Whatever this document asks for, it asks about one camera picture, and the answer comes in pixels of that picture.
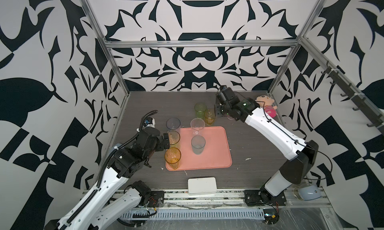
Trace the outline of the yellow-green glass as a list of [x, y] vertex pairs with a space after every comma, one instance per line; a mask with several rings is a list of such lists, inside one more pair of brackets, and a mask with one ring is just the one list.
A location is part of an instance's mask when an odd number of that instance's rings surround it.
[[170, 148], [177, 148], [180, 149], [180, 141], [181, 136], [177, 131], [169, 131], [169, 142], [170, 142]]

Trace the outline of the amber tall glass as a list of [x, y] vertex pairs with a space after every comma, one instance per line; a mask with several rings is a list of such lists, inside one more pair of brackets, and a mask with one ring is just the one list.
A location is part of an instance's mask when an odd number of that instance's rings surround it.
[[172, 169], [178, 169], [182, 154], [178, 148], [170, 148], [165, 152], [165, 161]]

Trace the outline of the green small glass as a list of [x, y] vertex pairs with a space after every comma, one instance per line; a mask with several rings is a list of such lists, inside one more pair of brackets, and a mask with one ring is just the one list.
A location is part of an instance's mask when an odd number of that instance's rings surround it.
[[207, 106], [205, 103], [202, 103], [202, 102], [198, 102], [195, 104], [194, 106], [194, 110], [195, 110], [195, 115], [196, 115], [196, 118], [199, 118], [199, 119], [203, 119], [205, 118], [205, 112], [207, 110]]

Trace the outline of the blue-purple glass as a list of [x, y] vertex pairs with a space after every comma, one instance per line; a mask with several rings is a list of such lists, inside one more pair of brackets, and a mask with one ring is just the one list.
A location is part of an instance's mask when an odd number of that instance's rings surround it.
[[174, 131], [180, 133], [181, 121], [178, 118], [170, 118], [166, 122], [168, 131]]

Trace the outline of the clear tall glass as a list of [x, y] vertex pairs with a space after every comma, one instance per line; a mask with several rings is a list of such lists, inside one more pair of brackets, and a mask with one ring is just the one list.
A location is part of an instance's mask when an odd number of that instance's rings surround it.
[[205, 121], [200, 118], [195, 118], [191, 121], [191, 130], [193, 135], [197, 136], [202, 133], [205, 128]]

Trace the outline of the teal glass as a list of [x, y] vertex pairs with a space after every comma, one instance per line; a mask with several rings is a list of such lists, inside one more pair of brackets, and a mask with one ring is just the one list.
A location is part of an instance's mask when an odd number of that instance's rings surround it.
[[202, 136], [194, 136], [191, 140], [191, 146], [194, 154], [200, 155], [205, 148], [206, 140]]

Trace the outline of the pink tray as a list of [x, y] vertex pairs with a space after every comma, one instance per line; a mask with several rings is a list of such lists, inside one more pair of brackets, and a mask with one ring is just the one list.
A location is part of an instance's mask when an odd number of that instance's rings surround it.
[[178, 171], [221, 169], [232, 165], [227, 133], [223, 127], [207, 127], [202, 130], [206, 144], [198, 155], [193, 152], [193, 137], [191, 128], [181, 129], [181, 160]]

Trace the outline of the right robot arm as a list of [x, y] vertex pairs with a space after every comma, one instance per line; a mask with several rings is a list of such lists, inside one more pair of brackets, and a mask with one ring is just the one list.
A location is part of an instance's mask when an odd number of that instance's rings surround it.
[[288, 131], [274, 118], [277, 106], [267, 95], [240, 100], [235, 92], [223, 85], [216, 94], [215, 112], [218, 117], [230, 117], [254, 128], [266, 137], [287, 159], [280, 169], [261, 187], [262, 202], [279, 196], [291, 185], [298, 185], [314, 165], [319, 146], [306, 142]]

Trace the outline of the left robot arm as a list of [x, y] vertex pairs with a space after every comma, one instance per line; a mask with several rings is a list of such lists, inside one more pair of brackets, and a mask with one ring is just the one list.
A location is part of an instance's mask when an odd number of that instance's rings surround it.
[[114, 147], [102, 169], [97, 182], [80, 202], [59, 220], [51, 220], [46, 230], [104, 230], [122, 214], [140, 206], [145, 206], [151, 197], [151, 189], [143, 182], [136, 181], [123, 195], [108, 201], [149, 160], [155, 152], [170, 148], [167, 133], [147, 127], [122, 145]]

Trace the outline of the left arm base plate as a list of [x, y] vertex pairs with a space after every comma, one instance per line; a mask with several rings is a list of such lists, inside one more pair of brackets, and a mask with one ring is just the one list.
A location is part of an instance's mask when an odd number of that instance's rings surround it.
[[145, 206], [148, 208], [156, 208], [164, 203], [164, 191], [151, 191], [146, 199]]

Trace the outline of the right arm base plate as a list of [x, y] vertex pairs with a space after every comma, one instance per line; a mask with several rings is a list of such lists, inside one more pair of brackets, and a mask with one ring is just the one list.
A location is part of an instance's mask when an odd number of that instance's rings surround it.
[[278, 196], [271, 195], [267, 190], [244, 190], [245, 203], [249, 207], [261, 205], [285, 206], [286, 197], [284, 192]]

